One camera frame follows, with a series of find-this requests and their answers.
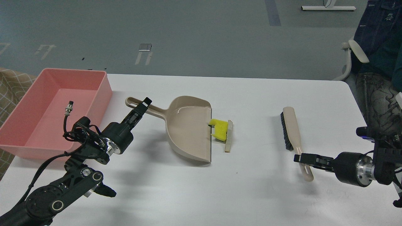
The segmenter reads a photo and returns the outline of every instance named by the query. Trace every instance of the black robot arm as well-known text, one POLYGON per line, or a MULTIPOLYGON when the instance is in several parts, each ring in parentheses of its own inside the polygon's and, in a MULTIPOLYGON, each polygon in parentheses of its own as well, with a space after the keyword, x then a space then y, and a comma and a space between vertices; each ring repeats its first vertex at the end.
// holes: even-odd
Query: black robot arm
MULTIPOLYGON (((373 180, 389 185, 394 182, 400 189, 402 185, 396 178, 396 170, 402 167, 401 135, 382 136, 367 127, 359 127, 356 134, 374 143, 373 158, 366 154, 342 152, 336 158, 317 154, 296 154, 294 162, 304 163, 317 169, 335 173, 336 178, 351 185, 367 187, 373 180)), ((394 202, 402 207, 402 197, 394 202)))
MULTIPOLYGON (((95 126, 97 132, 90 130, 90 120, 82 117, 67 132, 64 137, 82 145, 70 153, 55 156, 38 169, 27 192, 21 200, 7 213, 0 216, 1 226, 44 226, 50 225, 54 216, 63 211, 82 195, 89 196, 92 192, 100 195, 115 197, 116 192, 103 184, 103 174, 84 164, 86 159, 107 164, 113 154, 122 154, 133 141, 131 130, 148 109, 151 100, 146 98, 124 118, 121 123, 112 122, 102 132, 95 126), (64 168, 66 174, 50 184, 37 188, 29 196, 28 193, 44 168, 54 159, 70 156, 64 168)), ((70 101, 66 108, 66 119, 72 110, 70 101)))

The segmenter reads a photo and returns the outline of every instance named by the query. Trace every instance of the connector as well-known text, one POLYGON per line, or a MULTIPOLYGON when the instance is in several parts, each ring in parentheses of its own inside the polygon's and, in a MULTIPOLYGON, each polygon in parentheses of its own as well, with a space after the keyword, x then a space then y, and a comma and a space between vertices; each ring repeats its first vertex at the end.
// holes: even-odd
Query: connector
POLYGON ((73 101, 69 101, 68 105, 66 107, 66 112, 64 113, 65 115, 70 115, 70 112, 73 110, 73 101))

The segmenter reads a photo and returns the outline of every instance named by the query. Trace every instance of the dustpan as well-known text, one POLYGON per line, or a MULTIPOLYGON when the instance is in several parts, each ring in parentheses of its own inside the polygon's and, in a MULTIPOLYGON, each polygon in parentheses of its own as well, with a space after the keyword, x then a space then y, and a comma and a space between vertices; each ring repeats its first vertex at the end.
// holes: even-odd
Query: dustpan
MULTIPOLYGON (((135 108, 141 103, 128 97, 126 105, 135 108)), ((168 109, 149 105, 147 114, 165 121, 168 141, 174 151, 190 159, 211 162, 211 104, 197 97, 175 98, 168 109)))

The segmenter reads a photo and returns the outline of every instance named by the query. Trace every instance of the brush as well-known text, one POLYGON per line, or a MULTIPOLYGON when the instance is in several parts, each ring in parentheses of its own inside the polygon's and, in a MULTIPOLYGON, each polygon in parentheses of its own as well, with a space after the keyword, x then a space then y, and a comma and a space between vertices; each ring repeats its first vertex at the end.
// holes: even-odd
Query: brush
MULTIPOLYGON (((302 139, 300 138, 295 109, 292 107, 284 107, 283 112, 281 113, 281 121, 286 149, 290 151, 295 150, 298 155, 301 155, 303 153, 302 139)), ((299 163, 299 166, 304 180, 313 181, 314 176, 311 172, 310 166, 306 166, 302 163, 299 163)))

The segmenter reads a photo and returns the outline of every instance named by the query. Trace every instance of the pink plastic bin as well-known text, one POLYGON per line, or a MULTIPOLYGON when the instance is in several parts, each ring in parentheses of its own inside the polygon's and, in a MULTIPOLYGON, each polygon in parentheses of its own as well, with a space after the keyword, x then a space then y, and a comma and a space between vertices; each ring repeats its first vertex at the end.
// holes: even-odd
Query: pink plastic bin
POLYGON ((99 125, 111 97, 104 71, 46 68, 0 128, 0 148, 34 159, 73 151, 80 144, 62 137, 68 101, 74 102, 67 119, 70 131, 82 116, 99 125))

